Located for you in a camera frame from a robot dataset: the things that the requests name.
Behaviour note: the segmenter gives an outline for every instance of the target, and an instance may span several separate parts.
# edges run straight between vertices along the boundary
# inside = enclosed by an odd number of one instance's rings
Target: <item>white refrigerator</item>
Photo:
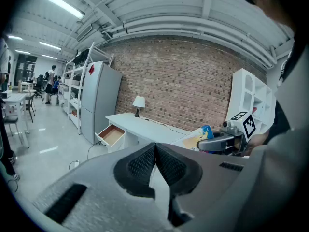
[[[81,130],[92,144],[98,142],[94,133],[108,127],[105,116],[115,114],[121,77],[120,72],[102,61],[88,65],[82,92]]]

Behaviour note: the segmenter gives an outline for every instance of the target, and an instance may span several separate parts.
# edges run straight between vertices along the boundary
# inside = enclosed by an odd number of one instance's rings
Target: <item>lamp shade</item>
[[[145,107],[145,98],[141,96],[137,96],[135,101],[133,102],[133,106],[136,107]]]

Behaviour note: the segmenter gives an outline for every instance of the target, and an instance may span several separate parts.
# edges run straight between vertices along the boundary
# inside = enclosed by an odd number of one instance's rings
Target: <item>open drawer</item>
[[[99,134],[95,133],[95,136],[101,141],[103,145],[106,145],[108,152],[114,152],[118,150],[124,142],[125,131],[116,127],[115,125],[109,125]]]

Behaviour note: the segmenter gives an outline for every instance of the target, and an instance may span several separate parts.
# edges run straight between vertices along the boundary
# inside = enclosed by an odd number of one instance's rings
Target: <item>brick wall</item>
[[[244,68],[266,83],[266,72],[240,54],[197,39],[156,36],[106,44],[113,68],[123,74],[116,113],[136,112],[185,130],[219,129],[228,109],[232,74]]]

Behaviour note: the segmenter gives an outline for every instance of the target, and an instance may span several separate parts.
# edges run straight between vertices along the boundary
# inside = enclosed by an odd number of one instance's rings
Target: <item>white floor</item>
[[[92,146],[83,135],[77,133],[77,128],[59,105],[45,105],[41,98],[34,99],[34,103],[36,111],[35,116],[32,114],[33,123],[27,111],[30,134],[26,136],[30,148],[21,145],[15,125],[11,125],[13,137],[6,126],[11,149],[17,155],[14,165],[20,175],[17,192],[29,201],[68,173],[72,161],[86,161],[88,149]],[[106,153],[106,147],[95,145],[90,149],[89,158]],[[14,189],[16,185],[10,182],[10,186]]]

